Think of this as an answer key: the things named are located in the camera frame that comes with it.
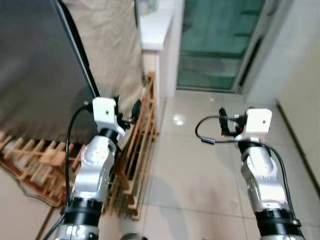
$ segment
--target wooden rack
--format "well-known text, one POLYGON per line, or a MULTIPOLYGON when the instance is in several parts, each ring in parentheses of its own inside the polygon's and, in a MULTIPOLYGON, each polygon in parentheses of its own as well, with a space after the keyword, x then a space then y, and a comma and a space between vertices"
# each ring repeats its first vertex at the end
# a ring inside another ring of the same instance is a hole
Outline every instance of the wooden rack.
MULTIPOLYGON (((149 152, 157 136, 153 85, 154 74, 150 73, 147 75, 147 86, 141 99, 140 117, 128 144, 116 155, 104 213, 116 212, 134 220, 140 218, 141 201, 151 164, 149 152)), ((65 142, 14 138, 0 132, 0 150, 3 152, 0 166, 10 173, 28 195, 53 207, 61 207, 66 197, 65 147, 65 142)), ((69 145, 71 187, 80 169, 84 147, 84 144, 69 145)))

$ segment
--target white countertop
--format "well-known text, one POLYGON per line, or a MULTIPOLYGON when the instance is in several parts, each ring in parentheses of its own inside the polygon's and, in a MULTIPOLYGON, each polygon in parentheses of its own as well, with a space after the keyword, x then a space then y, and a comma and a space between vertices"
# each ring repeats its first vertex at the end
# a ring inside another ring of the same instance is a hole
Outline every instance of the white countertop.
POLYGON ((140 16, 141 46, 143 50, 161 51, 171 26, 173 10, 159 8, 140 16))

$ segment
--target black cable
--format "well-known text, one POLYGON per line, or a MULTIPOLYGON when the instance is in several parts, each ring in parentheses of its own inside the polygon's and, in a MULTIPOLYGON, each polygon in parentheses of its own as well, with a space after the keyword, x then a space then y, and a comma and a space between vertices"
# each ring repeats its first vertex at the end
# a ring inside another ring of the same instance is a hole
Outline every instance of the black cable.
POLYGON ((260 145, 270 149, 275 154, 275 156, 278 159, 278 162, 280 164, 282 178, 283 178, 283 185, 284 185, 285 195, 286 195, 286 198, 287 198, 289 209, 290 209, 290 211, 292 213, 293 220, 297 221, 297 223, 298 223, 297 225, 299 227, 301 227, 301 223, 296 217, 296 214, 295 214, 295 211, 294 211, 294 207, 293 207, 293 204, 292 204, 290 189, 289 189, 288 180, 287 180, 287 173, 286 173, 286 169, 285 169, 285 164, 284 164, 283 159, 281 158, 279 152, 273 146, 271 146, 271 145, 269 145, 268 143, 265 143, 265 142, 253 141, 253 140, 248 140, 248 139, 244 139, 244 140, 236 140, 236 139, 233 139, 233 140, 215 140, 215 139, 210 138, 210 137, 200 136, 199 133, 198 133, 198 128, 204 121, 206 121, 208 119, 226 119, 226 120, 230 120, 230 121, 235 121, 236 120, 236 118, 234 118, 234 117, 227 117, 227 116, 220 116, 220 115, 207 116, 207 117, 203 118, 201 121, 198 122, 198 124, 196 125, 195 130, 194 130, 195 135, 199 139, 201 139, 202 142, 207 143, 207 144, 212 144, 212 145, 214 145, 214 144, 240 143, 240 142, 256 143, 256 144, 260 144, 260 145))
POLYGON ((55 222, 55 224, 52 226, 52 228, 48 231, 48 233, 44 236, 43 240, 48 240, 51 234, 56 230, 56 228, 59 226, 59 224, 63 221, 65 218, 65 214, 63 213, 59 219, 55 222))
MULTIPOLYGON (((65 138, 65 163, 64 163, 64 171, 65 171, 65 207, 68 207, 70 204, 70 181, 69 181, 69 142, 70 142, 70 136, 71 136, 71 130, 74 125, 74 122, 83 110, 88 110, 89 112, 92 112, 92 103, 85 104, 81 107, 79 107, 75 113, 73 114, 71 121, 68 126, 66 138, 65 138)), ((52 228, 48 231, 48 233, 45 235, 43 240, 47 240, 50 235, 56 230, 56 228, 59 226, 59 224, 63 221, 65 218, 65 213, 63 213, 60 218, 56 221, 56 223, 52 226, 52 228)))

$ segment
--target dark metal panel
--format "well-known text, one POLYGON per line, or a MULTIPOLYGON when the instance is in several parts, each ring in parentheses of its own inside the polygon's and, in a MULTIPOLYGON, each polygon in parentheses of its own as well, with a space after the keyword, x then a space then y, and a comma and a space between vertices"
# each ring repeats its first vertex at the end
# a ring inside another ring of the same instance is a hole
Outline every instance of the dark metal panel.
MULTIPOLYGON (((50 0, 2 0, 0 6, 0 130, 64 141, 73 112, 91 101, 89 87, 50 0)), ((96 132, 82 113, 73 140, 96 132)))

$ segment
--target beige cloth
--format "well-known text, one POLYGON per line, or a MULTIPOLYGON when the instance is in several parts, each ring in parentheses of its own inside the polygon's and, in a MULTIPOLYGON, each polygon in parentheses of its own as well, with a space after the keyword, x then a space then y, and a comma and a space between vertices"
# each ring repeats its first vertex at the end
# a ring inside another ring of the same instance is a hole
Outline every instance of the beige cloth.
MULTIPOLYGON (((143 83, 142 50, 133 0, 64 0, 81 37, 101 97, 119 95, 119 111, 131 115, 143 83)), ((126 131, 123 147, 131 131, 126 131)))

